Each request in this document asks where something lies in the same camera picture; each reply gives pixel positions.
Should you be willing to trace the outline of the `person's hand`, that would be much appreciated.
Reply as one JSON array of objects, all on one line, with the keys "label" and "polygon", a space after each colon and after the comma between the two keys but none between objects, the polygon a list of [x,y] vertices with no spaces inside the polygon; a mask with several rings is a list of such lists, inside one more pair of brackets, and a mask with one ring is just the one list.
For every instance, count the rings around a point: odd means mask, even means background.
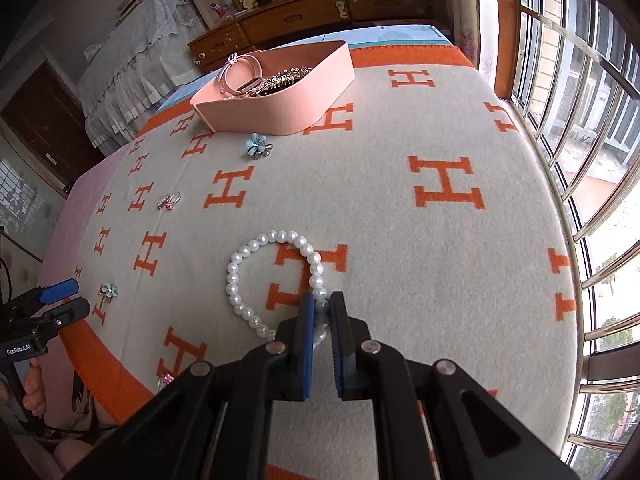
[{"label": "person's hand", "polygon": [[42,417],[47,409],[47,396],[38,358],[29,360],[28,370],[23,379],[23,387],[25,389],[22,401],[24,408],[35,417]]}]

